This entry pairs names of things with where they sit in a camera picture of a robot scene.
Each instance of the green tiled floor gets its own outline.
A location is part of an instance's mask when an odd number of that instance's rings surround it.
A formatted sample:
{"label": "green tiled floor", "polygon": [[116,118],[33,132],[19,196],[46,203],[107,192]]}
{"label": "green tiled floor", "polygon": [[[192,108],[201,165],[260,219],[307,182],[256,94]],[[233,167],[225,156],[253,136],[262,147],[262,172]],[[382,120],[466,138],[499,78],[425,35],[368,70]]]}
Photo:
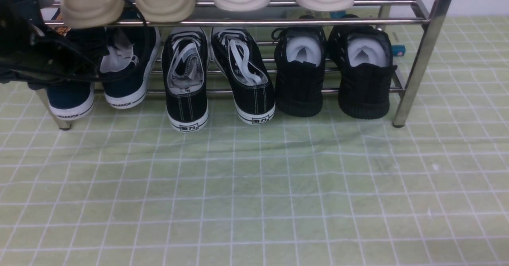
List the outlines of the green tiled floor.
{"label": "green tiled floor", "polygon": [[[422,31],[391,28],[406,73]],[[161,99],[98,97],[59,132],[0,85],[0,265],[507,266],[509,18],[450,18],[436,50],[399,130],[396,96],[381,120],[330,97],[260,127],[212,99],[185,135]]]}

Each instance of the sneaker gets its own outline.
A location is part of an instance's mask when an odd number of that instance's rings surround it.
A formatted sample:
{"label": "sneaker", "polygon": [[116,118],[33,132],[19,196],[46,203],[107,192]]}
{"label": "sneaker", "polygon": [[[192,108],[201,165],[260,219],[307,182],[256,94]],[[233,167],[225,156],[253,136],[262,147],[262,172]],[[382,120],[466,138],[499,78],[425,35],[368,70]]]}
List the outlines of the sneaker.
{"label": "sneaker", "polygon": [[274,52],[278,67],[276,106],[291,116],[317,115],[323,106],[322,87],[327,44],[323,28],[276,29],[272,38],[278,41]]}
{"label": "sneaker", "polygon": [[389,36],[369,25],[338,25],[332,29],[327,50],[342,75],[341,110],[356,119],[387,115],[390,85],[398,68],[392,63]]}
{"label": "sneaker", "polygon": [[89,82],[67,81],[46,88],[49,109],[65,121],[81,119],[90,113],[94,106],[94,84]]}
{"label": "sneaker", "polygon": [[[66,38],[96,65],[106,53],[106,32],[103,27],[71,29]],[[49,109],[58,118],[73,121],[90,113],[94,105],[94,83],[64,81],[46,88]]]}
{"label": "sneaker", "polygon": [[209,119],[208,51],[207,36],[200,27],[175,27],[164,43],[161,66],[166,106],[177,131],[200,130]]}
{"label": "sneaker", "polygon": [[256,41],[242,27],[215,27],[211,40],[214,61],[228,78],[240,119],[251,125],[268,122],[276,108],[274,88]]}
{"label": "sneaker", "polygon": [[147,94],[147,81],[161,44],[157,27],[150,27],[150,57],[140,62],[144,53],[143,27],[107,27],[108,51],[99,67],[99,76],[122,76],[141,65],[135,74],[119,81],[104,82],[106,101],[116,109],[128,109],[140,104]]}

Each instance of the shoe rack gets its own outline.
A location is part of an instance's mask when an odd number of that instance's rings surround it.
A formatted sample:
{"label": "shoe rack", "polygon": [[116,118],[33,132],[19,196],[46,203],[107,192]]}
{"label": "shoe rack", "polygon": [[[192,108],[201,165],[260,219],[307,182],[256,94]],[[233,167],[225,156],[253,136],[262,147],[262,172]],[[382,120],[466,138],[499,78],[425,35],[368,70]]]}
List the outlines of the shoe rack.
{"label": "shoe rack", "polygon": [[[427,65],[433,53],[438,36],[442,29],[445,16],[452,0],[435,0],[430,11],[427,10],[422,0],[355,0],[355,6],[379,6],[378,18],[344,18],[344,19],[262,19],[262,20],[235,20],[235,19],[214,19],[199,20],[190,19],[179,23],[149,23],[150,26],[156,27],[174,27],[174,26],[197,26],[197,27],[214,27],[214,26],[251,26],[251,27],[285,27],[288,25],[376,25],[377,29],[384,30],[387,25],[421,25],[424,30],[418,52],[412,65],[407,81],[396,71],[393,77],[393,87],[391,93],[398,93],[400,103],[392,125],[395,128],[405,126],[410,109],[417,95],[420,83],[427,69]],[[53,4],[54,8],[59,7],[58,1]],[[389,17],[392,6],[409,6],[415,14],[415,17],[391,18]],[[214,7],[212,0],[197,0],[196,7]],[[271,0],[269,7],[298,7],[294,0]],[[65,27],[61,20],[46,21],[46,25],[50,27]],[[113,26],[122,27],[140,27],[140,20],[119,20],[111,24]],[[275,46],[273,42],[258,42],[259,46]],[[274,58],[264,58],[265,63],[273,63]],[[209,70],[209,74],[219,74],[219,70]],[[274,74],[276,70],[268,70],[269,74]],[[336,68],[327,68],[327,73],[338,72]],[[161,74],[161,71],[153,70],[153,74]],[[337,93],[338,88],[323,89],[324,94]],[[102,90],[96,90],[97,94],[103,94]],[[207,94],[228,94],[228,89],[210,89]],[[149,89],[147,94],[164,95],[163,89]],[[44,90],[37,91],[37,95],[48,108],[47,97]],[[58,127],[62,130],[69,130],[71,123],[62,121],[53,116]]]}

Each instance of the metal rail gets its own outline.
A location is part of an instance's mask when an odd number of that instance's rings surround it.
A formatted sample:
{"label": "metal rail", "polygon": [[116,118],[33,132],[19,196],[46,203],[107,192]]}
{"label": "metal rail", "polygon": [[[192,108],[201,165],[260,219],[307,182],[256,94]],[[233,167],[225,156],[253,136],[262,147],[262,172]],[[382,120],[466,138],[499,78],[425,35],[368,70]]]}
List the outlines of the metal rail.
{"label": "metal rail", "polygon": [[[266,19],[266,20],[183,20],[179,23],[151,23],[151,27],[230,27],[230,26],[251,26],[251,27],[286,27],[288,25],[424,25],[425,18],[327,18],[327,19]],[[49,27],[65,27],[61,20],[50,20],[46,22]],[[112,27],[141,27],[140,20],[119,20],[109,26]]]}

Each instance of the white insole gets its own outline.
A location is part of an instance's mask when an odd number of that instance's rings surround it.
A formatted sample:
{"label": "white insole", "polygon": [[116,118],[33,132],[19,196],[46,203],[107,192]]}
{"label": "white insole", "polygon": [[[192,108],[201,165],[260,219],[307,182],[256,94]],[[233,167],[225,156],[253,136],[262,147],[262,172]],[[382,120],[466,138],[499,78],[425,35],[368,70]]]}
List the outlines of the white insole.
{"label": "white insole", "polygon": [[380,67],[389,66],[382,45],[371,38],[356,38],[348,43],[348,58],[352,67],[370,63]]}
{"label": "white insole", "polygon": [[297,36],[290,38],[287,43],[287,60],[301,63],[312,63],[320,65],[322,61],[322,50],[318,40],[310,36]]}

